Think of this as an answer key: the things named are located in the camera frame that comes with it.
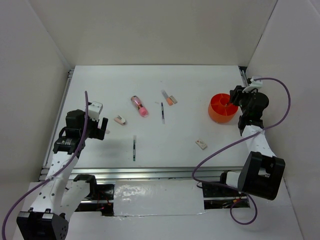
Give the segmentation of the green gel pen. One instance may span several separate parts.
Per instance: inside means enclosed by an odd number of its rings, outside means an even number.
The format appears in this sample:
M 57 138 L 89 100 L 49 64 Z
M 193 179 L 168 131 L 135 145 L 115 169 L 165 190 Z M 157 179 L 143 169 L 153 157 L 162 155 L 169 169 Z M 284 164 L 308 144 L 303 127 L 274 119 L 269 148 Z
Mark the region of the green gel pen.
M 136 143 L 137 143 L 137 136 L 133 136 L 133 146 L 132 146 L 132 160 L 136 161 Z

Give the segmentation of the pink glue bottle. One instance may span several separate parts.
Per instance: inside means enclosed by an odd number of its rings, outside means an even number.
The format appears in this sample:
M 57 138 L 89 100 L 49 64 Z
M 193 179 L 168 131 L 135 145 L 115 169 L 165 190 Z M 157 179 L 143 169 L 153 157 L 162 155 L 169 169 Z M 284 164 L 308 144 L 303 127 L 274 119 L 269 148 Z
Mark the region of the pink glue bottle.
M 136 110 L 138 111 L 139 115 L 141 117 L 147 117 L 149 112 L 146 109 L 146 107 L 143 105 L 142 101 L 140 100 L 140 98 L 136 95 L 131 97 L 131 103 L 133 104 L 133 106 L 136 108 Z

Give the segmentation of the blue gel pen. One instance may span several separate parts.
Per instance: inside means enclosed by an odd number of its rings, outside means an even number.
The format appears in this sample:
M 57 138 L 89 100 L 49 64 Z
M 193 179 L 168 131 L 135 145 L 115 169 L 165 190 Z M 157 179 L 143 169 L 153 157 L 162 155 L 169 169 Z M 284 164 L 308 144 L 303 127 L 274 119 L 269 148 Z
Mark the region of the blue gel pen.
M 163 102 L 160 103 L 160 106 L 161 106 L 161 121 L 162 121 L 162 124 L 165 124 L 165 112 L 164 112 L 164 104 Z

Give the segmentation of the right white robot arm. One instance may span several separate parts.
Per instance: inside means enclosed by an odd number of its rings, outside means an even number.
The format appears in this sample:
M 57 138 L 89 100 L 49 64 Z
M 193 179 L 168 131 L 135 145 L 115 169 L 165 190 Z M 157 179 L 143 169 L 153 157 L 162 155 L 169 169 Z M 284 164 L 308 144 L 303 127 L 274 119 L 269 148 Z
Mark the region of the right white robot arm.
M 268 97 L 255 89 L 245 91 L 236 86 L 230 91 L 230 102 L 240 107 L 238 128 L 243 138 L 257 134 L 245 141 L 249 155 L 240 173 L 229 171 L 226 179 L 218 184 L 223 196 L 230 196 L 235 189 L 267 200 L 274 200 L 278 194 L 285 161 L 276 157 L 263 131 L 263 111 L 269 105 Z

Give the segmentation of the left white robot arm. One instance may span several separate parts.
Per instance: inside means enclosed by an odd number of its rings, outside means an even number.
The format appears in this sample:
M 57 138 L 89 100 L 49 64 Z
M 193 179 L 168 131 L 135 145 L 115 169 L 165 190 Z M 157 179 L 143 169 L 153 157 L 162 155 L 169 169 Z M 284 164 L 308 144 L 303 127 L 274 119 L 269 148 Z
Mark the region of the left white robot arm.
M 39 193 L 27 211 L 21 211 L 17 226 L 25 240 L 64 240 L 70 218 L 80 202 L 97 197 L 99 187 L 94 175 L 79 174 L 72 182 L 70 175 L 76 166 L 86 139 L 103 140 L 108 119 L 100 120 L 102 107 L 97 103 L 87 110 L 69 111 L 65 126 L 53 145 L 51 167 Z

